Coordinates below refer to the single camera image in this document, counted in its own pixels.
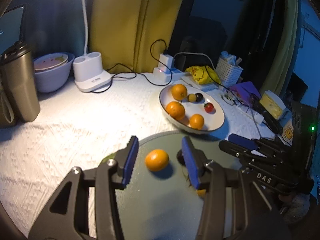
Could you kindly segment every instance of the plastic storage basket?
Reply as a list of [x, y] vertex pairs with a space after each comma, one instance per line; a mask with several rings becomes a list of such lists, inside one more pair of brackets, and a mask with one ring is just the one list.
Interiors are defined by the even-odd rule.
[[243, 68], [230, 65], [222, 58], [219, 58], [218, 65], [216, 67], [216, 73], [224, 86], [230, 87], [236, 84], [242, 71]]

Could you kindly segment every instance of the stack of bowls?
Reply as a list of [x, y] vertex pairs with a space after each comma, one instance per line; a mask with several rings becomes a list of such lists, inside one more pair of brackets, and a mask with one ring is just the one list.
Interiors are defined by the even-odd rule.
[[61, 88], [68, 80], [75, 56], [71, 53], [53, 53], [37, 58], [35, 65], [36, 89], [50, 93]]

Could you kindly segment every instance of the yellow cheese block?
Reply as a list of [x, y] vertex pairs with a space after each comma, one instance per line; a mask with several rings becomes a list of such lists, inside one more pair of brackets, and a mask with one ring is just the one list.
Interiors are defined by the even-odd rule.
[[284, 103], [271, 91], [266, 91], [263, 94], [262, 98], [260, 99], [260, 103], [276, 120], [279, 120], [284, 113]]

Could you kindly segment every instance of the yellow snack bag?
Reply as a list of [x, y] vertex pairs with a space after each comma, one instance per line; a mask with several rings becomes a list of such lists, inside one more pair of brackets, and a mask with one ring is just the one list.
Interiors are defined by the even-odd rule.
[[218, 84], [221, 84], [220, 78], [216, 74], [216, 72], [210, 68], [209, 66], [192, 66], [186, 69], [186, 72], [191, 73], [193, 80], [197, 82], [199, 85], [206, 85], [209, 83], [212, 83], [212, 79], [217, 82]]

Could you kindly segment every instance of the red cherry tomato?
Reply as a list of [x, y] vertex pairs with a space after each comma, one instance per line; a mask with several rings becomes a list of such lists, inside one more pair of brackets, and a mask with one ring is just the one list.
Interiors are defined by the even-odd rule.
[[214, 106], [211, 103], [204, 104], [204, 110], [207, 113], [211, 113], [214, 110]]

